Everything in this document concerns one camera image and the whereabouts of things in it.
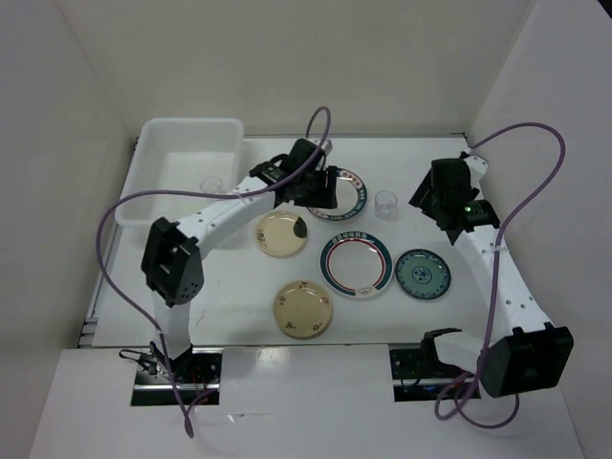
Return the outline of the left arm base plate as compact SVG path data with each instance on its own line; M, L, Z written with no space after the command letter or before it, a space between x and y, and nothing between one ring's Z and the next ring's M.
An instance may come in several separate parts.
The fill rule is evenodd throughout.
M132 406L176 405L167 372L150 350L121 349L119 356L137 367L131 396ZM194 348L186 369L176 375L177 389L185 405L218 405L223 350Z

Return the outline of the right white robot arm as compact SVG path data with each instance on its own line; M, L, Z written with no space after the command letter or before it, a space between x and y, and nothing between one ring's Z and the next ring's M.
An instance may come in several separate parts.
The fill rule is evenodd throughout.
M483 298L495 302L489 339L456 328L427 332L420 365L430 376L451 366L466 370L488 395L500 398L557 386L574 338L540 309L499 236L492 205L472 184L486 170L474 156L434 160L409 203L447 234Z

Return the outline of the clear glass cup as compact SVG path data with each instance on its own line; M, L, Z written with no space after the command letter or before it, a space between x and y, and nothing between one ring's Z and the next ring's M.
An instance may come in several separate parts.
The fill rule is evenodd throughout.
M375 195L375 215L377 218L391 222L398 217L398 198L390 190L381 190Z
M215 196L222 195L224 193L225 186L221 178L210 176L206 177L200 183L200 190L203 194L206 194L208 198L214 198Z

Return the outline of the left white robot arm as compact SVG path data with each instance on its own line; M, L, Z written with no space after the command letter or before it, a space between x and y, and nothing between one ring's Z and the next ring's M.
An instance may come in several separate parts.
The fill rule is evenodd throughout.
M191 368L188 332L190 302L202 290L203 260L250 221L285 203L305 208L336 208L337 168L326 163L332 142L299 139L288 154L255 166L232 191L205 208L151 226L142 271L154 299L161 330L151 342L157 370L168 381L185 379Z

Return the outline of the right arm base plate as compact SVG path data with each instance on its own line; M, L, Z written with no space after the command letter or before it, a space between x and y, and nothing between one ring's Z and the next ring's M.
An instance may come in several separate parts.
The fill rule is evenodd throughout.
M388 347L394 400L396 403L435 401L444 387L463 370L452 365L425 367L419 344Z

